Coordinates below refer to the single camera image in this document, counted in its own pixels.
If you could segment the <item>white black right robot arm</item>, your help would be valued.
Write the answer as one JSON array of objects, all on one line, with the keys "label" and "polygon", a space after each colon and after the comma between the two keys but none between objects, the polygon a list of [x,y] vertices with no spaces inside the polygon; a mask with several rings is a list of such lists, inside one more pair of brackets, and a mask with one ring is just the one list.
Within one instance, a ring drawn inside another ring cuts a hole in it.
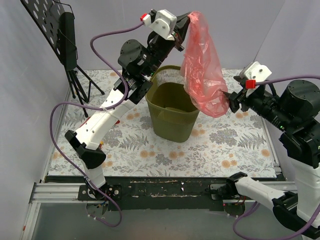
[{"label": "white black right robot arm", "polygon": [[295,168],[297,191],[264,185],[238,172],[216,190],[223,199],[240,196],[270,209],[295,236],[320,237],[320,90],[305,77],[292,80],[281,96],[266,91],[263,82],[242,80],[240,92],[226,93],[232,112],[253,110],[281,131],[279,138]]}]

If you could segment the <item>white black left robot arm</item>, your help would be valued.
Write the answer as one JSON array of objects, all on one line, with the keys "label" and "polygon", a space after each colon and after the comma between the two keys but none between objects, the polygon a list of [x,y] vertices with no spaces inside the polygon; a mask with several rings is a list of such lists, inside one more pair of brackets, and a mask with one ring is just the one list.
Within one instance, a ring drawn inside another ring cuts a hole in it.
[{"label": "white black left robot arm", "polygon": [[187,13],[175,16],[166,9],[145,13],[140,25],[151,29],[144,46],[136,39],[127,40],[120,49],[119,79],[106,100],[77,130],[68,130],[65,138],[79,156],[89,194],[95,200],[106,196],[108,187],[102,164],[106,154],[101,140],[116,122],[133,109],[152,87],[149,78],[158,70],[172,49],[183,51],[190,18]]}]

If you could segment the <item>green plastic trash bin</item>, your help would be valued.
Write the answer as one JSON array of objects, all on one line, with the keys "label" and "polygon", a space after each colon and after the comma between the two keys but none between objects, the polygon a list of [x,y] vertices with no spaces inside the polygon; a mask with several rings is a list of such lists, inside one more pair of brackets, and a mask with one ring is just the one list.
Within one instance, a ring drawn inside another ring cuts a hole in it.
[{"label": "green plastic trash bin", "polygon": [[150,78],[145,95],[154,133],[166,140],[183,143],[192,133],[200,111],[184,89],[180,67],[160,67]]}]

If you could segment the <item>red torn trash bag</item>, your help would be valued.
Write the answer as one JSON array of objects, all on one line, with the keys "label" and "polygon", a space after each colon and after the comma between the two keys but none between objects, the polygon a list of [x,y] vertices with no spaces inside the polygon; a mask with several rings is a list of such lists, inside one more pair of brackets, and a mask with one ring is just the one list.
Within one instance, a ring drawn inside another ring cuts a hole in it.
[{"label": "red torn trash bag", "polygon": [[199,11],[188,15],[189,33],[180,73],[183,87],[193,105],[213,118],[225,115],[229,101],[218,53],[205,16]]}]

